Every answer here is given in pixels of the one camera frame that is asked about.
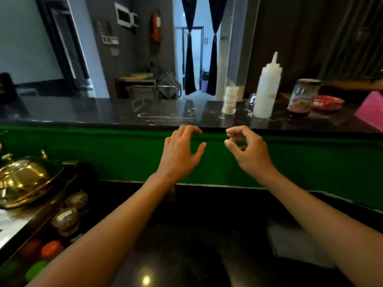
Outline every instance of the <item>person's right hand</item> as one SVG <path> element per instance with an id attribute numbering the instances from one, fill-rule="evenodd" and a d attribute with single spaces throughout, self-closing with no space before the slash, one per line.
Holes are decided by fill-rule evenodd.
<path id="1" fill-rule="evenodd" d="M 237 126 L 226 130 L 229 140 L 225 145 L 239 166 L 259 183 L 278 173 L 267 151 L 267 145 L 261 136 L 254 133 L 247 126 Z M 238 147 L 235 142 L 246 142 L 247 145 Z"/>

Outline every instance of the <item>bottle nozzle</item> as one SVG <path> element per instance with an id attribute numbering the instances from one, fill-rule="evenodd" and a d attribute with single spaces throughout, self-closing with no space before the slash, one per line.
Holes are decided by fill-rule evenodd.
<path id="1" fill-rule="evenodd" d="M 278 57 L 278 51 L 274 53 L 273 60 L 271 61 L 272 64 L 276 64 L 277 57 Z"/>

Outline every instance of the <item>white squeeze bottle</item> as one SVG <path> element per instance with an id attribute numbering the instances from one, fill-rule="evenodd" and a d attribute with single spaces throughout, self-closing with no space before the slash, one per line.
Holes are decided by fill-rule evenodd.
<path id="1" fill-rule="evenodd" d="M 282 74 L 282 67 L 279 66 L 279 63 L 276 63 L 277 56 L 278 52 L 274 53 L 273 60 L 262 69 L 262 74 L 259 77 L 253 116 L 260 119 L 270 118 L 273 112 Z"/>

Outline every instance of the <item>red package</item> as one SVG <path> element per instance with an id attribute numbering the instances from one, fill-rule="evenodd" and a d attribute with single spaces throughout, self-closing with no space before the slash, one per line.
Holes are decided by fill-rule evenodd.
<path id="1" fill-rule="evenodd" d="M 344 100 L 332 96 L 317 96 L 313 103 L 313 109 L 333 111 L 342 108 Z"/>

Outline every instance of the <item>black granite countertop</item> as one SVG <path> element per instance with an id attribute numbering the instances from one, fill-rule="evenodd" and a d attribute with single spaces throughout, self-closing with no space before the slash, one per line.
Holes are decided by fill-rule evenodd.
<path id="1" fill-rule="evenodd" d="M 93 99 L 81 97 L 23 96 L 0 105 L 0 124 L 172 130 L 182 124 L 208 132 L 223 132 L 248 125 L 259 134 L 315 137 L 383 137 L 354 117 L 356 107 L 334 113 L 312 112 L 307 119 L 290 121 L 286 105 L 275 104 L 270 119 L 258 119 L 237 103 L 234 115 L 221 113 L 223 102 L 190 100 Z"/>

